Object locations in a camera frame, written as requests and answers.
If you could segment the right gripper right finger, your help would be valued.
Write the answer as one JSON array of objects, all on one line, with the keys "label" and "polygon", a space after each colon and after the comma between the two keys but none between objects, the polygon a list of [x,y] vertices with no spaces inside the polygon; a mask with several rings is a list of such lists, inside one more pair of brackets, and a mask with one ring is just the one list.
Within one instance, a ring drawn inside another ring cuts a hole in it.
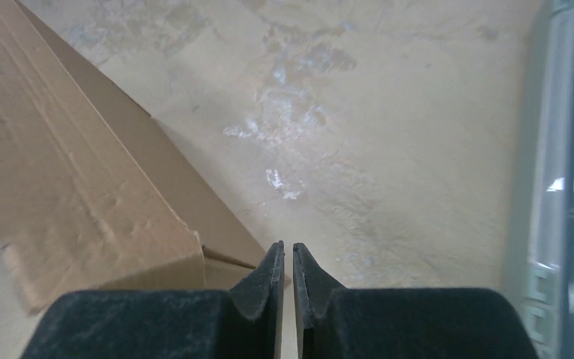
[{"label": "right gripper right finger", "polygon": [[491,289],[351,289],[293,246],[300,358],[536,358],[513,306]]}]

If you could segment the brown cardboard box sheet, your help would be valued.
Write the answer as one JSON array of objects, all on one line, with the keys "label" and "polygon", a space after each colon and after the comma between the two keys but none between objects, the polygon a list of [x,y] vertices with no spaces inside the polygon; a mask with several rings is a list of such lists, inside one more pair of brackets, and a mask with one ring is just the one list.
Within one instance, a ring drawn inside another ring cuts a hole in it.
[{"label": "brown cardboard box sheet", "polygon": [[229,289],[265,249],[157,122],[0,1],[1,257],[29,313],[80,289]]}]

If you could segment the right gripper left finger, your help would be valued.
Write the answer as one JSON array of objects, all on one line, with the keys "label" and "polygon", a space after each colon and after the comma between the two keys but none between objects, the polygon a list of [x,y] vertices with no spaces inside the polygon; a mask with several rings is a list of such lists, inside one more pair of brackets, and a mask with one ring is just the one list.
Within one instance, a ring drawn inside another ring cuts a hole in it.
[{"label": "right gripper left finger", "polygon": [[233,288],[83,290],[44,314],[24,358],[278,358],[285,251]]}]

